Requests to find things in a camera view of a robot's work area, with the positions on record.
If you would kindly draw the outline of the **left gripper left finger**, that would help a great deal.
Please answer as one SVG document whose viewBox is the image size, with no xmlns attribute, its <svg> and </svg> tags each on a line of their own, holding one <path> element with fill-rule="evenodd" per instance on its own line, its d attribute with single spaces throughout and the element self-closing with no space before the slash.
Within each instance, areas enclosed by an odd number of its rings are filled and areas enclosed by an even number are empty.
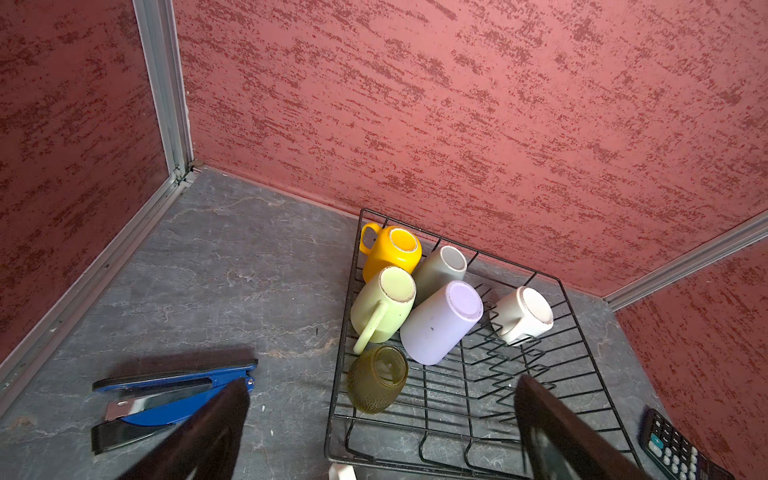
<svg viewBox="0 0 768 480">
<path fill-rule="evenodd" d="M 122 479 L 230 479 L 250 396 L 244 380 L 229 383 Z"/>
</svg>

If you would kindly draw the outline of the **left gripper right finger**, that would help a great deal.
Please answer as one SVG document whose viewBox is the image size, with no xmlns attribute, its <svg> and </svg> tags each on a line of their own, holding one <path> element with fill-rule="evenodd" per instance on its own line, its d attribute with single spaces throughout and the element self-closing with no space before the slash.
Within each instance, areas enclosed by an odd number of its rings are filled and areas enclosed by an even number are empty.
<svg viewBox="0 0 768 480">
<path fill-rule="evenodd" d="M 518 380 L 514 409 L 535 479 L 648 477 L 530 375 Z"/>
</svg>

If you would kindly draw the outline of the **red inside white mug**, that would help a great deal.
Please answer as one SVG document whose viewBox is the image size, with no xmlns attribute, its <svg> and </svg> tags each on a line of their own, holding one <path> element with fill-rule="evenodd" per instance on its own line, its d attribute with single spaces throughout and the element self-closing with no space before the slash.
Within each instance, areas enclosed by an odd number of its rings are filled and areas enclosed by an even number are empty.
<svg viewBox="0 0 768 480">
<path fill-rule="evenodd" d="M 490 321 L 498 337 L 511 345 L 551 330 L 554 314 L 541 293 L 521 286 L 497 302 L 490 313 Z"/>
</svg>

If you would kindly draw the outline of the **lilac plastic cup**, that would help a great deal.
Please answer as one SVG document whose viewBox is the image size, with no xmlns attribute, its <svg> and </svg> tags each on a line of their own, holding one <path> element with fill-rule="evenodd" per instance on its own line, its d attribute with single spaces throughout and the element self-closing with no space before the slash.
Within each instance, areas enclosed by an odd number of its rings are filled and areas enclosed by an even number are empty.
<svg viewBox="0 0 768 480">
<path fill-rule="evenodd" d="M 400 328 L 406 353 L 417 363 L 439 363 L 483 316 L 483 302 L 467 282 L 450 281 L 412 310 Z"/>
</svg>

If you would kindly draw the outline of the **olive green glass cup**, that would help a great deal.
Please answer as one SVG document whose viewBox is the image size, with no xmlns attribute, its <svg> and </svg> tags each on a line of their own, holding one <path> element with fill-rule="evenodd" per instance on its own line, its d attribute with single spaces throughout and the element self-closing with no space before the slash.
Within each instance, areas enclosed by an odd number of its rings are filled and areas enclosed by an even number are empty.
<svg viewBox="0 0 768 480">
<path fill-rule="evenodd" d="M 352 405 L 367 414 L 383 412 L 402 392 L 408 373 L 408 363 L 398 348 L 384 345 L 364 351 L 347 374 Z"/>
</svg>

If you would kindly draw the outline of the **grey white mug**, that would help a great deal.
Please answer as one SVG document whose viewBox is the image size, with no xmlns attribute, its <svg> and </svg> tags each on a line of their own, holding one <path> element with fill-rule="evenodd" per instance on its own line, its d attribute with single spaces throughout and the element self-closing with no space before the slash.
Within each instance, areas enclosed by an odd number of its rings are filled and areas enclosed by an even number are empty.
<svg viewBox="0 0 768 480">
<path fill-rule="evenodd" d="M 462 280 L 467 270 L 465 256 L 455 247 L 436 248 L 414 270 L 416 285 L 414 306 L 418 306 L 440 288 L 453 280 Z"/>
</svg>

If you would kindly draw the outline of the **pale green mug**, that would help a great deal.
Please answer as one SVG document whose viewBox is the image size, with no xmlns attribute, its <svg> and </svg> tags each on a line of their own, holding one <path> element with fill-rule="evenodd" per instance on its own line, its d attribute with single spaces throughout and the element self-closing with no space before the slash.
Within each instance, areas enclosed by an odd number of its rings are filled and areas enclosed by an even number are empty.
<svg viewBox="0 0 768 480">
<path fill-rule="evenodd" d="M 412 276 L 396 266 L 378 272 L 353 302 L 350 320 L 359 335 L 353 351 L 360 355 L 369 343 L 389 340 L 410 314 L 416 296 Z"/>
</svg>

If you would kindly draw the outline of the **yellow mug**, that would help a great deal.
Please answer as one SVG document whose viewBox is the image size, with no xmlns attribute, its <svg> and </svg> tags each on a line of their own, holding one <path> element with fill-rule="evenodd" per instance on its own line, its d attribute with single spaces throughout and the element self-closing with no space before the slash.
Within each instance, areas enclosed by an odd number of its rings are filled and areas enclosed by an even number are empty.
<svg viewBox="0 0 768 480">
<path fill-rule="evenodd" d="M 364 244 L 364 235 L 368 229 L 376 233 L 371 248 Z M 387 266 L 396 266 L 411 274 L 422 258 L 421 242 L 409 230 L 398 226 L 383 228 L 373 222 L 362 227 L 359 250 L 367 256 L 362 269 L 366 283 Z"/>
</svg>

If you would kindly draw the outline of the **blue black tool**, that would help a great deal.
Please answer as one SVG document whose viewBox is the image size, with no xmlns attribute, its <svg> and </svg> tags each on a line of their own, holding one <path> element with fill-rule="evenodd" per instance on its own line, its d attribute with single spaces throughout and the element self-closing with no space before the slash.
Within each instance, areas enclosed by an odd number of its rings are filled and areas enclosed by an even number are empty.
<svg viewBox="0 0 768 480">
<path fill-rule="evenodd" d="M 112 377 L 92 384 L 94 392 L 119 392 L 105 420 L 91 429 L 95 455 L 142 441 L 181 424 L 233 381 L 254 388 L 255 358 L 180 371 Z"/>
</svg>

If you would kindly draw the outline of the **black calculator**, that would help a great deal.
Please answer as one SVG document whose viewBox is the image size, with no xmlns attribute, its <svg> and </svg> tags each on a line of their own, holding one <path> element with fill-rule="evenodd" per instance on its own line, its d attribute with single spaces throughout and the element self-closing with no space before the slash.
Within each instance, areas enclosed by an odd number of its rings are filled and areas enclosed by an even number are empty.
<svg viewBox="0 0 768 480">
<path fill-rule="evenodd" d="M 644 409 L 638 441 L 668 479 L 735 479 L 732 473 L 705 456 L 654 408 Z"/>
</svg>

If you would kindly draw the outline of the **cream white mug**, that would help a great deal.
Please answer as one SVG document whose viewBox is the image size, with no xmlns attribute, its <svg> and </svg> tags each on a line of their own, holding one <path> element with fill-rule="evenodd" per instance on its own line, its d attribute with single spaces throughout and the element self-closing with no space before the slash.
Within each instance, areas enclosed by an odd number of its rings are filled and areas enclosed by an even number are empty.
<svg viewBox="0 0 768 480">
<path fill-rule="evenodd" d="M 332 463 L 328 471 L 329 480 L 357 480 L 355 469 L 352 465 Z"/>
</svg>

